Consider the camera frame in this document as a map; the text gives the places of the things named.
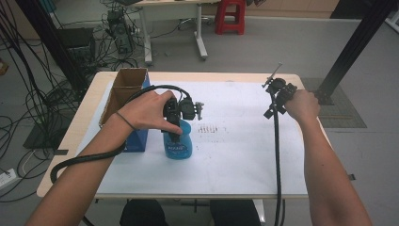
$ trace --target black pole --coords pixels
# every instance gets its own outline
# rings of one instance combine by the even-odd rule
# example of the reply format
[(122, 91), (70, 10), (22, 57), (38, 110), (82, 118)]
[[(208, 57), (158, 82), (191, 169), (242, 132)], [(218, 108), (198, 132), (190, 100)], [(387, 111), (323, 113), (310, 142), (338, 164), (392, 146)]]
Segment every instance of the black pole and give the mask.
[(88, 89), (88, 81), (62, 44), (57, 29), (41, 5), (40, 0), (15, 1), (33, 28), (35, 28), (41, 41), (46, 45), (65, 77), (71, 83), (72, 89), (77, 92), (77, 98), (82, 99)]
[(364, 47), (366, 47), (378, 28), (384, 23), (396, 2), (397, 0), (375, 0), (349, 42), (343, 48), (340, 56), (338, 56), (325, 80), (316, 91), (316, 96), (321, 105), (331, 103), (330, 97), (334, 89), (337, 88)]

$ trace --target red stool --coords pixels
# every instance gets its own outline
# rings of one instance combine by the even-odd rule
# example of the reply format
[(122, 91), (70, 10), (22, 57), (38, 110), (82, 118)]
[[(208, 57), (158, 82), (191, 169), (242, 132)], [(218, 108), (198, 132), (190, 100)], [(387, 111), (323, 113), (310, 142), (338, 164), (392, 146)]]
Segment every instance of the red stool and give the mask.
[[(226, 11), (229, 5), (235, 5), (234, 12)], [(226, 30), (236, 30), (239, 35), (243, 35), (245, 27), (245, 13), (246, 0), (222, 0), (217, 7), (217, 13), (215, 16), (215, 33), (217, 35), (222, 35)], [(233, 24), (225, 21), (226, 16), (234, 17)]]

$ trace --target blue spray bottle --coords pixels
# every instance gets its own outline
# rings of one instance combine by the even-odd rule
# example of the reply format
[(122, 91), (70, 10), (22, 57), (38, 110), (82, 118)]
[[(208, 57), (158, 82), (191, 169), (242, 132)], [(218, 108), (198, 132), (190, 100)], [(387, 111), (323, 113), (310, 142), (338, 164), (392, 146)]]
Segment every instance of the blue spray bottle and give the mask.
[(164, 133), (164, 146), (168, 158), (185, 159), (193, 153), (193, 144), (190, 138), (191, 125), (187, 121), (180, 120), (180, 127), (183, 133), (178, 142), (172, 142), (169, 133)]

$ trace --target finger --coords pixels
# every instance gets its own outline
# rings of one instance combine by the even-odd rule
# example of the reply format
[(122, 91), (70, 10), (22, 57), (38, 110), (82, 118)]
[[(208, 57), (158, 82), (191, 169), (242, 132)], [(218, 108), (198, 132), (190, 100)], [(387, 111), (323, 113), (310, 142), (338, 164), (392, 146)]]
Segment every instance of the finger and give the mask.
[(159, 129), (168, 131), (170, 133), (178, 134), (178, 135), (181, 135), (183, 133), (182, 128), (180, 128), (179, 126), (172, 124), (168, 121), (163, 121), (159, 125)]

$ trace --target hand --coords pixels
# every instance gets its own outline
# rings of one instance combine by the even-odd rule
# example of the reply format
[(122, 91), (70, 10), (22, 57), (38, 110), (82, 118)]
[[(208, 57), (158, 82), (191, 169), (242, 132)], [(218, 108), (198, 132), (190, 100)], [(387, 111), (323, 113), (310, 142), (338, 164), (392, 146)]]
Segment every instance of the hand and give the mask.
[(171, 97), (170, 90), (157, 94), (154, 91), (146, 92), (120, 109), (119, 113), (137, 129), (160, 129), (171, 133), (181, 134), (179, 126), (164, 119), (164, 105)]
[(314, 94), (304, 89), (296, 91), (294, 98), (285, 104), (285, 108), (299, 124), (314, 121), (320, 111)]

